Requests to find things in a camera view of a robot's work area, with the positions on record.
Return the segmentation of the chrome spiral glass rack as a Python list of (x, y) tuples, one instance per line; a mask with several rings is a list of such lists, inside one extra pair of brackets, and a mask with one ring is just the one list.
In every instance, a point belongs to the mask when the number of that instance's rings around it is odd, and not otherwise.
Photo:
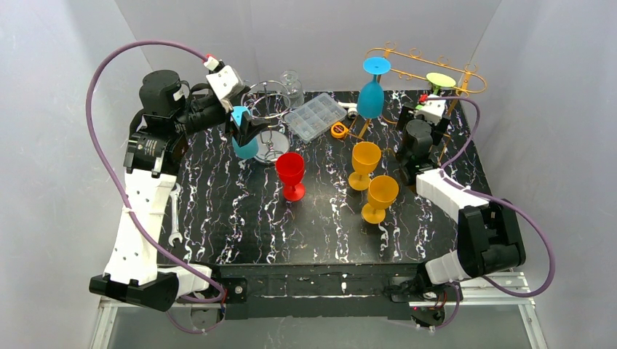
[(275, 80), (255, 83), (241, 97), (241, 106), (247, 107), (254, 119), (266, 123), (266, 128), (256, 137), (258, 152), (254, 159), (259, 164), (271, 167), (290, 149), (288, 136), (279, 130), (284, 115), (291, 111), (290, 97), (289, 89)]

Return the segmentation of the clear glass wine glass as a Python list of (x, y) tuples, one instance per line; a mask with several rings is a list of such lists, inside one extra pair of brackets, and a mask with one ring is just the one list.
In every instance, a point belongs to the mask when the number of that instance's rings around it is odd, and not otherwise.
[(284, 71), (280, 75), (279, 80), (287, 90), (289, 107), (291, 109), (296, 109), (302, 106), (302, 104), (304, 104), (304, 91), (298, 78), (298, 73), (294, 70)]

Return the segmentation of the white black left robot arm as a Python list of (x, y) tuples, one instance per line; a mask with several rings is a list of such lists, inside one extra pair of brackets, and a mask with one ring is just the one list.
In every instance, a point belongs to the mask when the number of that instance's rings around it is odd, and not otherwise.
[(156, 244), (167, 201), (177, 182), (188, 150), (188, 136), (219, 125), (235, 143), (246, 146), (266, 124), (239, 108), (248, 87), (232, 67), (207, 75), (194, 91), (183, 91), (179, 75), (159, 70), (143, 78), (142, 104), (132, 123), (122, 188), (128, 204), (123, 209), (114, 250), (102, 274), (89, 282), (91, 293), (159, 311), (177, 298), (210, 285), (212, 271), (198, 265), (163, 268), (157, 264)]

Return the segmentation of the green plastic goblet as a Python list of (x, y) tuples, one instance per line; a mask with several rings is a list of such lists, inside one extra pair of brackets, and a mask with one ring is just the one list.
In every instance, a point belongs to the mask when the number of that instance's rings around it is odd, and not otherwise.
[(443, 88), (449, 89), (456, 86), (456, 81), (452, 77), (443, 73), (427, 73), (426, 80), (431, 85), (431, 93), (433, 95), (438, 95)]

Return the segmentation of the blue plastic goblet back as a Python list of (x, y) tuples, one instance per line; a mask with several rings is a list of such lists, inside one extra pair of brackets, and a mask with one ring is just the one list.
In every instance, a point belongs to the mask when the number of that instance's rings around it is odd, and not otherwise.
[(364, 119), (376, 119), (381, 115), (384, 104), (384, 91), (378, 77), (390, 71), (391, 63), (383, 57), (369, 57), (362, 67), (372, 76), (372, 80), (360, 91), (357, 110)]

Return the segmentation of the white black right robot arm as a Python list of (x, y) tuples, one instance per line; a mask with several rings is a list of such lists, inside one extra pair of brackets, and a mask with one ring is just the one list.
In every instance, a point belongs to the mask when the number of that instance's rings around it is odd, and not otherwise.
[(517, 267), (526, 260), (514, 210), (473, 196), (431, 160), (431, 148), (450, 123), (443, 101), (416, 108), (402, 106), (397, 129), (402, 141), (395, 153), (402, 183), (438, 206), (457, 225), (457, 247), (421, 264), (413, 286), (417, 290), (476, 278)]

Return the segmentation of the blue plastic goblet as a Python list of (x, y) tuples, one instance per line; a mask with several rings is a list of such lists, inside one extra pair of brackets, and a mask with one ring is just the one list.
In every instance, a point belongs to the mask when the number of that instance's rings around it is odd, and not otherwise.
[(383, 57), (369, 57), (362, 67), (372, 76), (372, 80), (360, 91), (357, 110), (364, 119), (376, 119), (381, 115), (384, 104), (384, 91), (378, 77), (390, 71), (391, 63)]
[(230, 133), (234, 152), (241, 159), (254, 158), (258, 153), (258, 142), (252, 134), (254, 128), (248, 108), (234, 106), (231, 112)]

